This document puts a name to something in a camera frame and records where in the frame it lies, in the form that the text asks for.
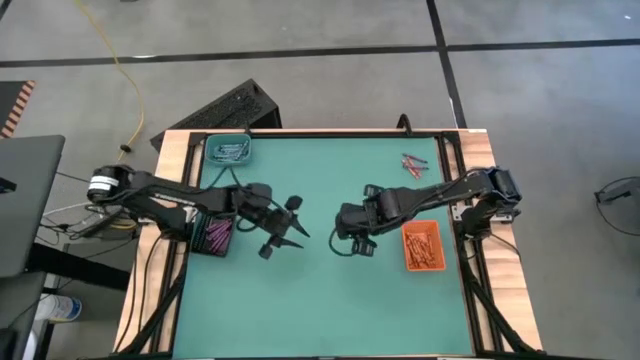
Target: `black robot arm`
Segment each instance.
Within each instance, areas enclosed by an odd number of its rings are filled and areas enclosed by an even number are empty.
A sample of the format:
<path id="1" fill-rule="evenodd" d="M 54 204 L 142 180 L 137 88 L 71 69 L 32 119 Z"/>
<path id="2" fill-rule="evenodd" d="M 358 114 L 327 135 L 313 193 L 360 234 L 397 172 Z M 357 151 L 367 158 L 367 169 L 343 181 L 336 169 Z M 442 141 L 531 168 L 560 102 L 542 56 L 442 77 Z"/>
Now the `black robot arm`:
<path id="1" fill-rule="evenodd" d="M 380 235 L 413 219 L 419 212 L 468 199 L 479 202 L 462 213 L 465 234 L 479 236 L 490 231 L 489 219 L 499 210 L 512 209 L 522 199 L 509 170 L 497 167 L 474 169 L 460 178 L 422 189 L 381 188 L 367 185 L 362 205 L 344 203 L 336 216 L 336 234 L 353 239 L 354 254 L 372 256 Z"/>
<path id="2" fill-rule="evenodd" d="M 113 165 L 94 171 L 87 197 L 96 205 L 121 205 L 138 218 L 149 218 L 156 222 L 164 236 L 178 241 L 188 241 L 190 236 L 188 225 L 191 219 L 187 219 L 183 206 L 194 207 L 211 216 L 238 215 L 271 235 L 260 251 L 265 258 L 269 257 L 271 246 L 302 248 L 283 238 L 289 227 L 309 236 L 294 213 L 302 199 L 292 196 L 285 208 L 277 206 L 271 209 L 270 205 L 276 203 L 271 199 L 271 187 L 266 184 L 242 186 L 237 183 L 199 189 L 158 178 L 145 171 L 135 171 L 128 166 Z M 178 206 L 166 207 L 156 199 Z"/>

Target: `teal work surface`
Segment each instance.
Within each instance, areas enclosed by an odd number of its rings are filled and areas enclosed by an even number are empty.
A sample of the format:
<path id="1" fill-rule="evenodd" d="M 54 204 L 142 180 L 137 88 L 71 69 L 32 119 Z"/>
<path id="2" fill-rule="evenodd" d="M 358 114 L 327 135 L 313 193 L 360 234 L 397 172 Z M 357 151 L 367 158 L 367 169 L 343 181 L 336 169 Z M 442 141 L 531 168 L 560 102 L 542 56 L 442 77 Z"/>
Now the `teal work surface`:
<path id="1" fill-rule="evenodd" d="M 255 139 L 243 184 L 263 182 L 273 199 L 304 201 L 299 220 L 311 238 L 290 229 L 304 246 L 258 256 L 268 235 L 235 232 L 226 258 L 194 254 L 180 304 L 173 357 L 365 356 L 471 354 L 471 341 L 448 212 L 416 219 L 439 223 L 447 269 L 408 272 L 401 230 L 373 238 L 372 258 L 339 257 L 328 247 L 343 202 L 361 204 L 366 184 L 423 187 L 442 182 L 436 142 L 424 139 Z M 429 161 L 415 180 L 401 154 Z M 201 185 L 220 168 L 203 165 Z M 226 172 L 217 185 L 230 184 Z M 350 251 L 351 242 L 335 239 Z"/>

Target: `orange tray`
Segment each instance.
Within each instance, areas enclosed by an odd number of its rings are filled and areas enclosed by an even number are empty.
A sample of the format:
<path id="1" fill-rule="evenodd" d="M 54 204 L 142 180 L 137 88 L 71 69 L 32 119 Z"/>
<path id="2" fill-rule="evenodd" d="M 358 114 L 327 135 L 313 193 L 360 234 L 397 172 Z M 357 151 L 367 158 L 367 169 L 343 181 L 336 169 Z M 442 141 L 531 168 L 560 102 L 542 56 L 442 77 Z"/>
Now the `orange tray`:
<path id="1" fill-rule="evenodd" d="M 437 221 L 417 220 L 402 225 L 402 244 L 407 270 L 443 271 L 447 268 Z"/>

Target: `table leg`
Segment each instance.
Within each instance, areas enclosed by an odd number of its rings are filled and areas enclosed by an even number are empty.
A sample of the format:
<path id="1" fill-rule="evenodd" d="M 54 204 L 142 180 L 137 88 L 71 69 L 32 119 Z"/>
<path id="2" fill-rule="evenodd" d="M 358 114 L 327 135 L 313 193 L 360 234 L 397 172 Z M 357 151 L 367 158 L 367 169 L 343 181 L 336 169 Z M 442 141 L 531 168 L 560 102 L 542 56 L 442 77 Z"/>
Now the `table leg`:
<path id="1" fill-rule="evenodd" d="M 43 271 L 116 290 L 127 290 L 129 273 L 34 243 L 27 271 Z"/>

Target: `white container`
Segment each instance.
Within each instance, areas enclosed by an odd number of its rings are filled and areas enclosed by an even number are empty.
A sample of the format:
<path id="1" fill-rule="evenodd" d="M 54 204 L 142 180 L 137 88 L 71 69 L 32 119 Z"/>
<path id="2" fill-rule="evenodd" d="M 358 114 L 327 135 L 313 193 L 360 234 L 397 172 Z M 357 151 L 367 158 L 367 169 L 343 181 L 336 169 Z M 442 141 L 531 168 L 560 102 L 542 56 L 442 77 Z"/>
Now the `white container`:
<path id="1" fill-rule="evenodd" d="M 81 311 L 82 302 L 76 298 L 42 294 L 36 310 L 36 320 L 69 322 L 75 320 Z"/>

